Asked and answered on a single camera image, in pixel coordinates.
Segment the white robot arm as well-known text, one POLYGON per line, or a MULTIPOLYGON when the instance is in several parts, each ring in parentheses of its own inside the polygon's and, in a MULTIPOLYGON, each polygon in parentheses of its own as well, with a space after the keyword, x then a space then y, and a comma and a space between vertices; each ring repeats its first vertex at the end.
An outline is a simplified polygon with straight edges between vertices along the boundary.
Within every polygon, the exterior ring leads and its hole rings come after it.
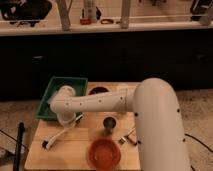
POLYGON ((132 112, 142 171, 191 170, 180 105, 172 86, 162 79, 87 96, 60 89, 50 108, 62 121, 74 112, 132 112))

